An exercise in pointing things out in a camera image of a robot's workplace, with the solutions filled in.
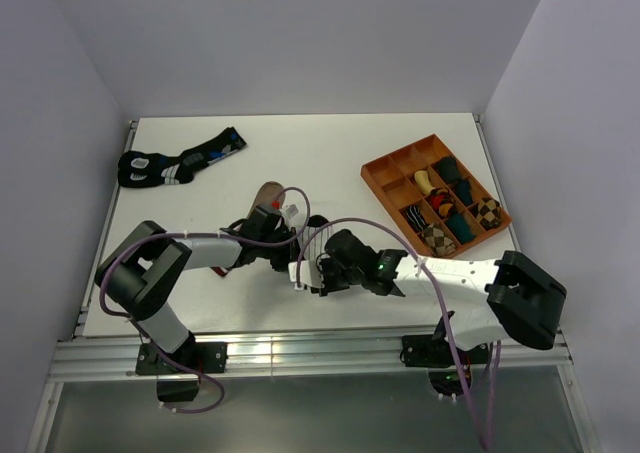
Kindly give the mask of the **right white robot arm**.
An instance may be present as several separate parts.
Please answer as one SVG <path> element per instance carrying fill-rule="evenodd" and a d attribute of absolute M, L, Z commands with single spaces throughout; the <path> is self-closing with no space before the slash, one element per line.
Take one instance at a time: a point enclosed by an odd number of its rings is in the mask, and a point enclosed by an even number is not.
<path fill-rule="evenodd" d="M 348 229 L 333 234 L 308 269 L 322 294 L 360 286 L 378 296 L 434 298 L 444 331 L 433 338 L 433 351 L 446 363 L 507 338 L 551 349 L 567 296 L 561 283 L 521 252 L 463 261 L 375 251 Z"/>

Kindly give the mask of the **brown sock red stripes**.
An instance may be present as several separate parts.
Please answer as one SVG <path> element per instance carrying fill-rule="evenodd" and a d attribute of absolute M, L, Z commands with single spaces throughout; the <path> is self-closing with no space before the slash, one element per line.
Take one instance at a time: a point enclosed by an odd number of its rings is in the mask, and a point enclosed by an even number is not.
<path fill-rule="evenodd" d="M 267 181 L 259 189 L 253 200 L 253 203 L 249 209 L 249 212 L 244 218 L 240 218 L 232 222 L 228 228 L 237 230 L 241 224 L 251 215 L 255 208 L 263 203 L 269 203 L 279 208 L 281 202 L 286 198 L 286 194 L 283 193 L 283 185 L 276 181 Z"/>

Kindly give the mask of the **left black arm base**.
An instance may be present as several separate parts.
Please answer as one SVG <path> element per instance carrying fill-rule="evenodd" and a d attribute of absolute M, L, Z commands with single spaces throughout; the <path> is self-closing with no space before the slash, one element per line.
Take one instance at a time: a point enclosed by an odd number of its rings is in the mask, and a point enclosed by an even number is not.
<path fill-rule="evenodd" d="M 136 376 L 154 376 L 156 396 L 164 406 L 187 411 L 206 387 L 211 386 L 219 397 L 211 405 L 217 407 L 225 398 L 224 386 L 212 374 L 225 372 L 226 342 L 197 342 L 188 340 L 174 353 L 166 353 L 154 343 L 142 344 L 138 351 Z"/>

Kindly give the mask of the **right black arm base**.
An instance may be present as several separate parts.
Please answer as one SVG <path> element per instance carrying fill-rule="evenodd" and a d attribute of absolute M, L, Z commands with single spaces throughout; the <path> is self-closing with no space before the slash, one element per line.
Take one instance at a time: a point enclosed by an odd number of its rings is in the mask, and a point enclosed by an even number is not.
<path fill-rule="evenodd" d="M 401 344 L 399 360 L 408 368 L 427 369 L 430 385 L 439 397 L 454 399 L 464 394 L 462 380 L 455 369 L 446 340 L 435 338 L 434 335 L 405 335 L 401 337 Z M 474 382 L 472 367 L 484 367 L 481 374 L 483 379 L 488 374 L 492 354 L 493 347 L 488 344 L 481 344 L 469 351 L 458 349 L 463 378 L 469 389 Z"/>

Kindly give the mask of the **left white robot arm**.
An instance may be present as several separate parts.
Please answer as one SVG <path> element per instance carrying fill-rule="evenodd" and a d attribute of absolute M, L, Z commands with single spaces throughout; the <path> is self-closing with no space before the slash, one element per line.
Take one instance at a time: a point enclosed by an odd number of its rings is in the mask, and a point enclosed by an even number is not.
<path fill-rule="evenodd" d="M 298 252 L 296 231 L 270 205 L 216 233 L 170 234 L 147 220 L 103 261 L 94 283 L 101 289 L 101 304 L 118 304 L 160 348 L 159 361 L 172 372 L 183 372 L 194 362 L 195 339 L 168 303 L 182 272 L 230 271 L 257 259 L 285 272 Z"/>

